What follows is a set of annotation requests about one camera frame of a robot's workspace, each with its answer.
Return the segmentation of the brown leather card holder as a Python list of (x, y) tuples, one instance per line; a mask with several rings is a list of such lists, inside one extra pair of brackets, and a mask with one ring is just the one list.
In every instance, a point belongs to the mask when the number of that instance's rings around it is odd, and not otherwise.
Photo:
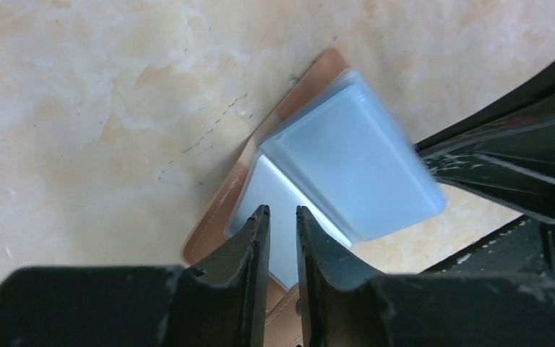
[(183, 258), (211, 253), (258, 205), (271, 213), (264, 344), (299, 346), (298, 206), (351, 248), (433, 218), (446, 200), (377, 94), (329, 48), (245, 141)]

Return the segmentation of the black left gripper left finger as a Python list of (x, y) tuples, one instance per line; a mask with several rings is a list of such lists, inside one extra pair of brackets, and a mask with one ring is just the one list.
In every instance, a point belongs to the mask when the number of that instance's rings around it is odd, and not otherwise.
[(0, 284), (0, 346), (260, 346), (270, 209), (199, 262), (24, 267)]

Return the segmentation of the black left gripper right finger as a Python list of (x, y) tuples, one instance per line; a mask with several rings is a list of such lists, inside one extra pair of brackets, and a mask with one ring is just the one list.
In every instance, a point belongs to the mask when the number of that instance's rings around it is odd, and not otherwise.
[(555, 346), (555, 280), (383, 273), (296, 210), (305, 346)]

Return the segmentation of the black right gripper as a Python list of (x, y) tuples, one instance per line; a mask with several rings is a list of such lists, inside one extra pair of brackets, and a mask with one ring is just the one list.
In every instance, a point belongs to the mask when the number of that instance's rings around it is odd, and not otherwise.
[(427, 268), (428, 273), (555, 278), (555, 61), (416, 149), (439, 182), (524, 214)]

